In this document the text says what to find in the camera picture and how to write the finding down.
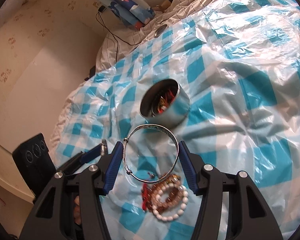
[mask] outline blue and white checkered tablecloth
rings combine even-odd
[[[191,98],[188,117],[173,130],[190,151],[222,172],[246,170],[287,239],[300,224],[300,7],[295,0],[218,0],[140,45],[96,74],[73,97],[61,141],[60,163],[108,141],[111,151],[145,123],[139,104],[155,82],[173,78]],[[146,178],[162,174],[175,155],[168,137],[139,131],[129,166]],[[184,184],[180,163],[175,168]],[[159,222],[141,209],[141,184],[121,167],[102,199],[113,240],[190,239],[200,197],[185,214]],[[224,195],[220,239],[227,227]]]

